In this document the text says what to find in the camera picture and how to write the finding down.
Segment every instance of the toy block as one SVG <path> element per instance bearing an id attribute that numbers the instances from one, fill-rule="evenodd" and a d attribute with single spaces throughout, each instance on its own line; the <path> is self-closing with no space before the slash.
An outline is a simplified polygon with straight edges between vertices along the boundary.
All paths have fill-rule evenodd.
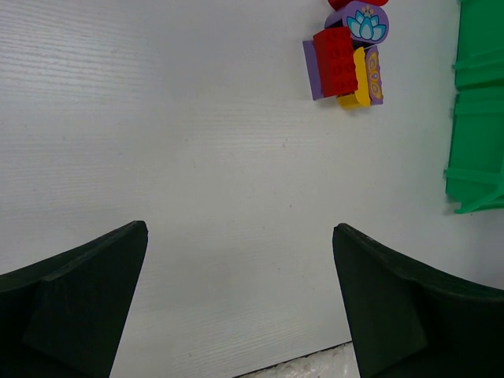
<path id="1" fill-rule="evenodd" d="M 352 94 L 338 97 L 338 103 L 345 110 L 367 108 L 371 106 L 369 97 L 368 73 L 365 67 L 364 47 L 358 48 L 354 53 L 355 72 L 358 79 L 358 89 Z"/>
<path id="2" fill-rule="evenodd" d="M 329 5 L 334 10 L 340 10 L 352 1 L 353 0 L 329 0 Z M 388 0 L 367 0 L 366 2 L 372 6 L 384 6 L 388 3 Z"/>
<path id="3" fill-rule="evenodd" d="M 368 49 L 365 55 L 365 67 L 368 76 L 371 105 L 382 105 L 384 103 L 384 93 L 381 88 L 380 58 L 377 46 Z"/>
<path id="4" fill-rule="evenodd" d="M 305 51 L 306 67 L 308 68 L 309 86 L 312 90 L 313 100 L 324 98 L 322 93 L 321 74 L 318 69 L 317 52 L 313 41 L 303 41 L 302 47 Z"/>
<path id="5" fill-rule="evenodd" d="M 347 6 L 331 14 L 324 27 L 347 26 L 350 36 L 364 46 L 382 43 L 388 36 L 388 16 L 379 6 L 367 2 L 350 2 Z"/>
<path id="6" fill-rule="evenodd" d="M 355 92 L 354 48 L 349 28 L 324 29 L 313 36 L 324 97 Z"/>

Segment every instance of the lotus flower print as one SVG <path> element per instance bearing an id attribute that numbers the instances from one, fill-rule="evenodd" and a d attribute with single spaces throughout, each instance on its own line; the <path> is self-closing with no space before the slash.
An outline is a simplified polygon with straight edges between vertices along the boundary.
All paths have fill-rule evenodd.
<path id="1" fill-rule="evenodd" d="M 370 6 L 362 8 L 362 12 L 357 11 L 355 18 L 348 17 L 346 22 L 353 35 L 366 41 L 378 41 L 387 30 L 387 26 L 380 24 L 380 18 L 373 16 L 373 9 Z"/>

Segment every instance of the purple block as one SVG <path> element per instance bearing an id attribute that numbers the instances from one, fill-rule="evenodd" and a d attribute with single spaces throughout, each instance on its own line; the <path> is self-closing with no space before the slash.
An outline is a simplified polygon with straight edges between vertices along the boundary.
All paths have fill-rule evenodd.
<path id="1" fill-rule="evenodd" d="M 381 88 L 380 57 L 377 46 L 373 46 L 366 51 L 365 68 L 368 73 L 371 105 L 382 105 L 384 103 L 384 93 Z"/>
<path id="2" fill-rule="evenodd" d="M 313 41 L 302 41 L 305 50 L 306 67 L 308 68 L 309 85 L 312 88 L 313 100 L 324 98 L 322 93 L 321 75 L 318 71 L 317 53 Z"/>
<path id="3" fill-rule="evenodd" d="M 324 27 L 347 26 L 352 39 L 376 45 L 382 43 L 388 35 L 388 17 L 379 6 L 365 2 L 351 2 L 338 12 L 334 12 L 325 21 Z"/>

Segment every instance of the red block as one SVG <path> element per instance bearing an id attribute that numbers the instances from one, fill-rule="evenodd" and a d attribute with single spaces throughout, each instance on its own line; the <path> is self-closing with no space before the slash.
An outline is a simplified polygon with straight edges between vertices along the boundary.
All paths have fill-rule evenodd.
<path id="1" fill-rule="evenodd" d="M 344 6 L 347 6 L 353 0 L 329 0 L 329 4 L 334 10 L 340 10 Z M 384 6 L 388 3 L 388 0 L 363 0 L 363 2 L 370 4 L 371 6 Z"/>
<path id="2" fill-rule="evenodd" d="M 313 36 L 324 97 L 353 93 L 358 89 L 354 48 L 348 27 L 324 29 Z"/>

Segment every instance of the green container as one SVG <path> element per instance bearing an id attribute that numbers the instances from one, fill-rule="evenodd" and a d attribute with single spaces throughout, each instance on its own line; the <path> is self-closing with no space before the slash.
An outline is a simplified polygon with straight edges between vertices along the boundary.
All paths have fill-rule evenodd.
<path id="1" fill-rule="evenodd" d="M 504 38 L 493 14 L 502 0 L 461 1 L 447 194 L 456 213 L 504 208 Z"/>

